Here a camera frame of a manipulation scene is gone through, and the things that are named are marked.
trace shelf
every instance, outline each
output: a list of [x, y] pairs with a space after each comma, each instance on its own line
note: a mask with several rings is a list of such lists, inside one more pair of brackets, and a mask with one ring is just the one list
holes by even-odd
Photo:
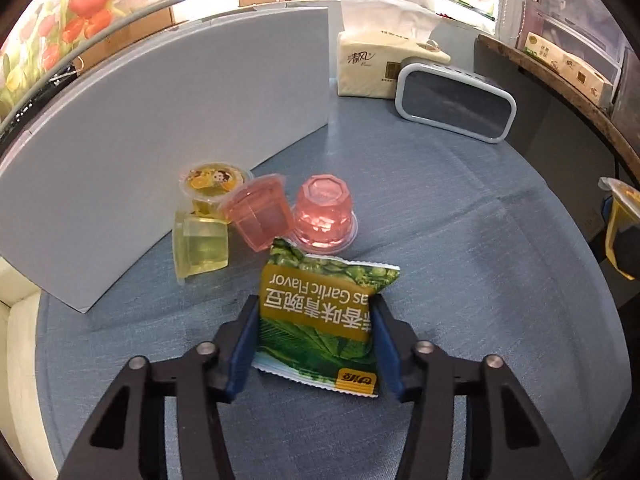
[[627, 173], [633, 179], [634, 183], [638, 184], [638, 182], [640, 182], [640, 156], [638, 152], [633, 149], [629, 140], [631, 140], [632, 143], [638, 143], [634, 139], [626, 139], [611, 123], [604, 112], [589, 101], [589, 99], [574, 88], [574, 86], [542, 63], [524, 54], [524, 52], [507, 46], [495, 38], [481, 34], [476, 39], [476, 44], [485, 46], [515, 63], [521, 72], [533, 76], [533, 79], [545, 86], [552, 94], [555, 94], [556, 97], [559, 97], [565, 105], [606, 143], [607, 147], [627, 170]]

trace green snack bag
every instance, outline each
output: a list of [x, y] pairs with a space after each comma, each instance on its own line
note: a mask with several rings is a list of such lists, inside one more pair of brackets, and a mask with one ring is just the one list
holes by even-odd
[[399, 267], [305, 254], [277, 238], [260, 280], [253, 366], [299, 383], [376, 397], [369, 296]]

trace plastic cup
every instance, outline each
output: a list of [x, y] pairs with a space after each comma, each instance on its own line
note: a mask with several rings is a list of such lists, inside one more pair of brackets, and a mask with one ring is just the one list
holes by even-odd
[[194, 214], [224, 220], [220, 203], [252, 178], [250, 171], [224, 162], [210, 162], [185, 174], [180, 179], [180, 187], [191, 198]]
[[293, 230], [293, 216], [281, 175], [253, 179], [229, 195], [221, 208], [256, 252], [268, 249], [274, 238], [286, 236]]
[[179, 283], [187, 276], [228, 265], [228, 229], [223, 220], [178, 211], [172, 240], [175, 275]]
[[300, 187], [293, 216], [297, 242], [311, 253], [335, 254], [358, 232], [349, 188], [330, 174], [312, 176]]

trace yellow packaged jelly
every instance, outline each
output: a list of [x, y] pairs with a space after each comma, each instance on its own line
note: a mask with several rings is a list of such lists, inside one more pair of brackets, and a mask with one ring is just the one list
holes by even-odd
[[640, 278], [640, 191], [609, 177], [602, 177], [599, 186], [613, 196], [605, 239], [607, 259], [626, 278]]
[[172, 243], [175, 276], [180, 284], [188, 276], [222, 269], [229, 263], [228, 225], [224, 220], [178, 211]]

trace table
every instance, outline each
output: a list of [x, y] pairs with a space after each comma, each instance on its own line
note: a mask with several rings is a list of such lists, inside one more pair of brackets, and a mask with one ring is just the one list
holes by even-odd
[[[329, 124], [255, 174], [286, 174], [290, 201], [310, 174], [343, 178], [360, 224], [343, 256], [401, 267], [383, 295], [418, 337], [463, 358], [503, 355], [574, 474], [585, 476], [625, 407], [630, 371], [616, 309], [580, 231], [506, 142], [411, 123], [392, 102], [330, 92]], [[257, 290], [266, 254], [234, 232], [230, 251], [229, 267], [180, 287], [167, 236], [87, 314], [43, 295], [36, 379], [58, 464], [130, 356], [181, 355]], [[172, 479], [180, 478], [174, 408]], [[463, 400], [456, 410], [452, 479], [462, 471]], [[386, 388], [363, 399], [252, 370], [221, 418], [238, 479], [382, 480], [395, 475], [410, 411]]]

